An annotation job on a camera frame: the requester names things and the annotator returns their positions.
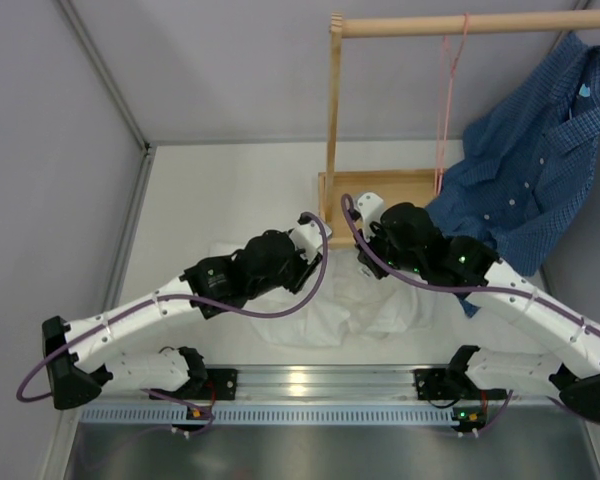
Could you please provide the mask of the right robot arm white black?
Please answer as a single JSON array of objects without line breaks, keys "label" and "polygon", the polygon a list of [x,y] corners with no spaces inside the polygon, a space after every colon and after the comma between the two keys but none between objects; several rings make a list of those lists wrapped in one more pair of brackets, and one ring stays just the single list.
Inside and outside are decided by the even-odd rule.
[{"label": "right robot arm white black", "polygon": [[600,324],[560,303],[494,250],[467,237],[444,237],[426,210],[386,207],[373,192],[345,194],[341,209],[359,251],[378,278],[449,293],[493,312],[545,348],[543,354],[463,345],[448,362],[445,384],[458,396],[505,389],[545,396],[600,424]]}]

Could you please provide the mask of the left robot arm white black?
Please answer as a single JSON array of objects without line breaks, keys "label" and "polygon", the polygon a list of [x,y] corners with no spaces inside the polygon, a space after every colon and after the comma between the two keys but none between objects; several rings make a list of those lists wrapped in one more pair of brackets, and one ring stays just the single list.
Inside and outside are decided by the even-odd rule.
[{"label": "left robot arm white black", "polygon": [[229,255],[200,260],[121,307],[81,320],[56,316],[45,321],[43,351],[54,407],[74,409],[103,393],[134,390],[154,397],[198,397],[208,373],[195,348],[151,354],[135,354],[133,348],[173,330],[179,321],[244,314],[249,301],[277,288],[299,293],[314,272],[326,272],[327,237],[314,221],[289,231],[268,230]]}]

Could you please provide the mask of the pink wire hanger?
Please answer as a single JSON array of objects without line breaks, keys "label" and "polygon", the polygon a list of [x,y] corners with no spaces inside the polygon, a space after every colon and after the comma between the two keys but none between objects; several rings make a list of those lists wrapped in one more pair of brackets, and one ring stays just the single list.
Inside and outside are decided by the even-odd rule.
[{"label": "pink wire hanger", "polygon": [[446,151],[449,138],[449,125],[453,104],[454,81],[470,25],[470,14],[463,15],[462,38],[455,52],[450,37],[445,35],[441,41],[438,81],[438,112],[436,122],[436,147],[434,168],[434,195],[441,193],[446,171]]}]

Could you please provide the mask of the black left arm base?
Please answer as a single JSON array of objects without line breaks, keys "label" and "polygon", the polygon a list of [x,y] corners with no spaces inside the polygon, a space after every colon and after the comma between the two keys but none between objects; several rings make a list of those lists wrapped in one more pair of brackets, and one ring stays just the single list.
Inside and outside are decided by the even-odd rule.
[{"label": "black left arm base", "polygon": [[209,368],[207,381],[198,393],[202,400],[233,401],[238,386],[238,370],[233,368]]}]

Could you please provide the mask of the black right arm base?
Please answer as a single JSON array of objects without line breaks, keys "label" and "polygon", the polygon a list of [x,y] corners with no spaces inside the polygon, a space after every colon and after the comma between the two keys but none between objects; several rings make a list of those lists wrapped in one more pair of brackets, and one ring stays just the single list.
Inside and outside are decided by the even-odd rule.
[{"label": "black right arm base", "polygon": [[505,400],[508,395],[504,389],[480,389],[449,368],[422,368],[413,374],[417,398],[436,408],[450,408],[461,401]]}]

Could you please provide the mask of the white shirt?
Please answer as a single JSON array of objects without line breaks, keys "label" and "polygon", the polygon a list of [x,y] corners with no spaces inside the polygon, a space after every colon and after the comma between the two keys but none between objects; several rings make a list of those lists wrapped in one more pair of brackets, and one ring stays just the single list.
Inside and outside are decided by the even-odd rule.
[{"label": "white shirt", "polygon": [[352,249],[329,252],[321,287],[310,303],[276,319],[229,314],[208,328],[212,342],[244,340],[273,348],[327,350],[347,340],[386,340],[434,328],[436,293],[393,277],[375,279]]}]

